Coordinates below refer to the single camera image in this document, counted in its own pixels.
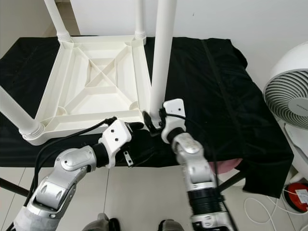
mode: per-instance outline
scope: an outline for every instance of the electric fan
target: electric fan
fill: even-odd
[[[308,42],[290,50],[274,67],[264,88],[271,112],[284,121],[293,147],[293,166],[308,179]]]

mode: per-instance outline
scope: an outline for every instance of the red object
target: red object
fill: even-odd
[[[307,184],[293,183],[285,187],[289,192],[284,191],[284,197],[289,205],[298,212],[306,212],[308,210],[308,204],[302,204],[299,200],[299,197],[295,194],[296,190],[306,189],[308,191]]]

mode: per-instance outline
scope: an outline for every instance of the pink object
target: pink object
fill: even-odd
[[[241,158],[232,159],[232,160],[225,160],[225,161],[218,161],[217,162],[217,171],[218,174],[226,173],[234,169],[236,166],[240,164],[242,161]],[[209,162],[211,169],[215,172],[214,162]]]

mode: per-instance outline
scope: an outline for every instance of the fan grille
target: fan grille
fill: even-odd
[[[289,102],[296,98],[308,99],[308,70],[276,76],[264,91],[265,102],[276,116],[295,127],[308,129],[308,116],[297,115],[289,108]]]

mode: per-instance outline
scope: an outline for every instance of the black tablecloth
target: black tablecloth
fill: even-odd
[[[20,38],[0,60],[0,84],[34,117],[59,48],[57,38]],[[145,46],[152,75],[154,38]],[[228,39],[174,38],[166,100],[182,98],[188,118],[198,122],[208,136],[193,124],[187,131],[218,160],[243,158],[240,169],[253,169],[244,190],[279,197],[293,153],[263,101],[262,93],[245,68],[247,61]],[[51,147],[46,166],[67,148],[97,142],[99,134],[75,137]],[[24,141],[17,128],[0,115],[0,166],[33,167],[42,146]],[[147,131],[135,134],[131,155],[138,166],[176,165],[170,147]],[[118,156],[118,165],[124,160]]]

